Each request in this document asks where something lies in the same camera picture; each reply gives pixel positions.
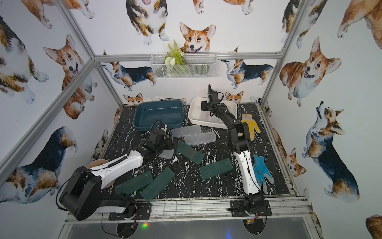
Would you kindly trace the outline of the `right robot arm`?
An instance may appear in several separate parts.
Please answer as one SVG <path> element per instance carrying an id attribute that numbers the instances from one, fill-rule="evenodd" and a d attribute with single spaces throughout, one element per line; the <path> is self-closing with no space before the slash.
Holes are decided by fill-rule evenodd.
<path id="1" fill-rule="evenodd" d="M 249 126 L 247 123 L 239 121 L 222 100 L 219 92 L 213 90 L 209 85 L 208 100 L 202 102 L 201 110 L 210 112 L 211 116 L 219 118 L 227 127 L 229 146 L 238 162 L 244 189 L 244 206 L 243 209 L 237 209 L 237 212 L 244 211 L 254 215 L 265 206 L 265 198 L 253 170 Z"/>

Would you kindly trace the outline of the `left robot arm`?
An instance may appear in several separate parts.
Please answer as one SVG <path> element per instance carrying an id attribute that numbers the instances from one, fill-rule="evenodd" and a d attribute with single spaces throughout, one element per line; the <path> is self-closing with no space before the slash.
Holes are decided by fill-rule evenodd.
<path id="1" fill-rule="evenodd" d="M 69 212 L 78 221 L 100 213 L 116 213 L 133 218 L 137 213 L 134 199 L 125 193 L 103 195 L 102 190 L 118 177 L 140 167 L 143 162 L 153 160 L 165 150 L 176 149 L 178 141 L 166 126 L 162 126 L 150 130 L 139 145 L 129 148 L 126 154 L 108 163 L 92 168 L 77 168 L 58 191 L 58 209 Z"/>

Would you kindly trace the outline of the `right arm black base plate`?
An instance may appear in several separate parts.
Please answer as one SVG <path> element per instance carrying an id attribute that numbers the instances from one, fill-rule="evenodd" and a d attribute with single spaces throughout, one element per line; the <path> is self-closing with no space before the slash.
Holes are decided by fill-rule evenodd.
<path id="1" fill-rule="evenodd" d="M 230 201 L 230 207 L 227 209 L 232 217 L 255 217 L 257 214 L 264 217 L 269 217 L 273 213 L 268 200 L 255 204 L 254 206 L 245 202 L 245 200 Z"/>

